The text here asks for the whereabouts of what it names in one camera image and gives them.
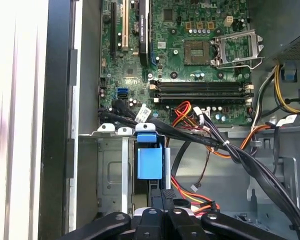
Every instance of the screw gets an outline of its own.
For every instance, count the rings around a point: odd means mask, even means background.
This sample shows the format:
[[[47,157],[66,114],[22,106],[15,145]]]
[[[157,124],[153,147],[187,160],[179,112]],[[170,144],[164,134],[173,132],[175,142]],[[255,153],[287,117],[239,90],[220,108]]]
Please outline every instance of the screw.
[[[116,220],[123,220],[125,219],[125,216],[123,216],[122,214],[118,214],[117,216],[115,216]]]
[[[216,220],[217,219],[217,215],[215,214],[208,214],[208,218],[211,220]]]
[[[174,209],[173,212],[174,212],[175,214],[181,214],[181,210],[180,210],[180,209]]]

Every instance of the blue sata port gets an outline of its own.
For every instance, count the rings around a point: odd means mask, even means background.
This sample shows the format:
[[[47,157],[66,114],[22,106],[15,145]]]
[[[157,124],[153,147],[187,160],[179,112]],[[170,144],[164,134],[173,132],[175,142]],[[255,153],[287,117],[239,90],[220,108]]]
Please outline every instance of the blue sata port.
[[[116,90],[116,96],[118,99],[128,98],[129,89],[127,87],[118,87]]]

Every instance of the cable tie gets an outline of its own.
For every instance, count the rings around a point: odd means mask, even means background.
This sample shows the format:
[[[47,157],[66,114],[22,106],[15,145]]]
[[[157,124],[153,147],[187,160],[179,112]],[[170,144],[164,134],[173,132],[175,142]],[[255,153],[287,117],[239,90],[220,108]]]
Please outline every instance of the cable tie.
[[[227,144],[229,144],[230,142],[229,142],[229,140],[227,140],[227,141],[225,141],[224,143],[222,143],[222,146],[225,146],[225,145],[227,145]]]

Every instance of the green circuit board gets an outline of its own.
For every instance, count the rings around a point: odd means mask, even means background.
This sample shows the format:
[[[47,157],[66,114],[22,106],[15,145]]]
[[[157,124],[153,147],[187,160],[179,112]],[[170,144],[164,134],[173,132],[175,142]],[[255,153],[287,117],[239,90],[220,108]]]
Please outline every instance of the green circuit board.
[[[116,28],[115,34],[123,31],[124,0],[115,0],[116,4]],[[161,82],[250,82],[248,68],[240,68],[240,73],[234,69],[222,71],[222,79],[218,77],[220,70],[210,66],[213,59],[213,51],[209,47],[209,41],[217,35],[232,34],[236,31],[247,30],[246,26],[235,29],[233,26],[224,26],[225,18],[232,16],[234,20],[247,19],[246,0],[211,0],[210,4],[196,2],[197,0],[156,0],[150,6],[150,39],[151,52],[148,67],[141,65],[139,56],[139,35],[136,7],[129,2],[128,21],[128,48],[116,49],[115,57],[111,55],[112,26],[105,22],[111,18],[111,4],[114,0],[103,0],[103,23],[101,37],[101,85],[106,86],[99,94],[99,105],[109,108],[111,101],[117,98],[118,88],[128,88],[126,103],[136,100],[136,104],[130,106],[134,112],[138,112],[142,104],[146,104],[152,110],[154,116],[171,123],[173,121],[172,110],[179,102],[169,104],[155,103],[150,98],[149,76],[155,81]],[[201,49],[196,44],[203,44]],[[249,55],[249,41],[246,38],[238,38],[229,41],[227,56],[229,59],[247,57]],[[202,56],[198,61],[191,61],[192,56]],[[220,106],[206,104],[200,105],[202,109],[211,109],[211,119],[217,125],[248,125],[250,120],[246,104],[223,104]]]

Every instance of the chip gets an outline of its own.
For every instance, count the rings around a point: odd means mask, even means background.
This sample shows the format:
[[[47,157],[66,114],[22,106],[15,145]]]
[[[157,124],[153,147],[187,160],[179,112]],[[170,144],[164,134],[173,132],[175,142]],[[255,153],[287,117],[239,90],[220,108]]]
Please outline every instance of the chip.
[[[173,20],[173,10],[172,9],[164,9],[163,10],[163,20],[164,21],[172,21]]]
[[[215,29],[215,24],[213,21],[208,22],[208,29]]]
[[[184,65],[210,65],[209,43],[207,41],[185,41]]]

